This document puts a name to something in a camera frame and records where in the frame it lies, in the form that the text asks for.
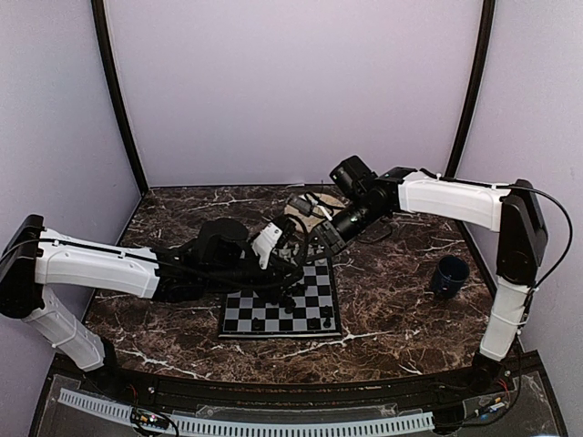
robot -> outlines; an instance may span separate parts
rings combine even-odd
[[[548,239],[537,191],[523,179],[492,185],[441,178],[425,169],[397,167],[378,176],[357,156],[345,159],[331,178],[350,203],[309,233],[294,216],[278,217],[252,237],[239,222],[220,218],[205,223],[180,248],[131,249],[73,239],[31,215],[0,259],[0,313],[36,328],[103,390],[115,390],[112,343],[77,320],[49,284],[169,302],[194,300],[208,290],[253,288],[266,300],[290,305],[289,290],[310,259],[309,243],[322,248],[321,256],[334,256],[381,217],[435,214],[499,233],[497,293],[468,382],[474,391],[485,391],[501,372],[536,291]],[[303,230],[302,249],[293,260],[282,259],[276,249],[290,239],[296,223]]]

beige round object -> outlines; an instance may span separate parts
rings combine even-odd
[[[335,207],[344,208],[344,204],[340,200],[338,200],[337,198],[335,198],[334,196],[330,196],[329,194],[317,194],[317,193],[315,193],[315,194],[323,202],[326,202],[329,205],[333,205]],[[314,211],[322,214],[322,211],[319,208],[317,208],[317,207],[314,209]],[[302,213],[300,213],[300,211],[298,211],[294,207],[291,207],[290,205],[288,205],[287,207],[285,207],[285,210],[283,212],[285,214],[292,214],[292,215],[296,216],[298,219],[300,219],[301,221],[303,221],[303,224],[306,225],[306,228],[308,229],[308,232],[310,232],[314,226],[316,226],[318,223],[320,223],[322,221],[321,218],[317,218],[317,217],[314,217],[314,216],[306,217]],[[302,232],[302,228],[300,228],[300,225],[295,225],[295,227],[296,227],[296,229],[298,229],[299,232]]]

checkered board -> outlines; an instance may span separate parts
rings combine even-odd
[[[319,338],[342,335],[332,260],[304,266],[306,290],[292,294],[296,307],[288,314],[280,305],[260,299],[252,290],[226,296],[220,314],[220,339]]]

brown marble surface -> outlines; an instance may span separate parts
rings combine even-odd
[[[231,217],[251,233],[302,188],[158,188],[144,198],[124,246],[172,247],[208,219]],[[333,188],[324,188],[334,193]],[[211,381],[370,381],[468,366],[486,328],[491,298],[451,220],[398,214],[334,259],[343,337],[334,340],[218,340],[220,297],[168,304],[101,290],[87,326],[113,341],[122,367]],[[427,291],[436,262],[465,259],[471,276],[454,300]]]

dark blue mug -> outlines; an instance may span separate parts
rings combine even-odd
[[[463,259],[447,255],[437,263],[429,289],[437,299],[452,299],[469,276],[470,268]]]

